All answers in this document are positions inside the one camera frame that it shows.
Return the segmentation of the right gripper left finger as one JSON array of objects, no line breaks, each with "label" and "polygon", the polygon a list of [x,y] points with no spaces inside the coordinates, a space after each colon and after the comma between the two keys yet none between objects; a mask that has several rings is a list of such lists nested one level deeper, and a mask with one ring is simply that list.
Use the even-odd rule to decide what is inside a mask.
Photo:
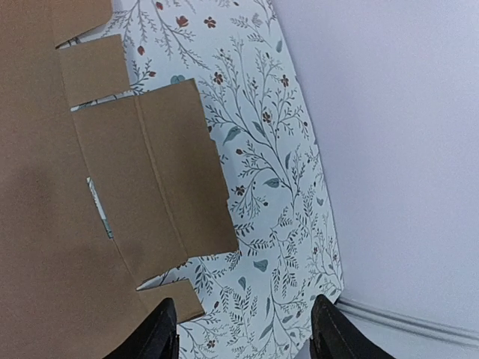
[{"label": "right gripper left finger", "polygon": [[177,312],[165,298],[147,318],[104,359],[178,359]]}]

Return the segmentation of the brown cardboard box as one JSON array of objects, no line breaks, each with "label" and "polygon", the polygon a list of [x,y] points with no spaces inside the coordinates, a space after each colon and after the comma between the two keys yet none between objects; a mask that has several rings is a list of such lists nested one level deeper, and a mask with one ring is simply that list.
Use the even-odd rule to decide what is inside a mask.
[{"label": "brown cardboard box", "polygon": [[75,46],[110,1],[1,3],[1,356],[104,358],[160,304],[204,315],[188,280],[238,247],[194,79],[127,96],[117,35]]}]

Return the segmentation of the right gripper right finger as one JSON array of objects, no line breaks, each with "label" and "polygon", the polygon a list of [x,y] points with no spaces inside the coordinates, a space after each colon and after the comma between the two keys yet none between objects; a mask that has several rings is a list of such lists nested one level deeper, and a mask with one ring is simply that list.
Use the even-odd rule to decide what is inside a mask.
[{"label": "right gripper right finger", "polygon": [[325,295],[311,310],[311,358],[380,359],[385,351],[371,342]]}]

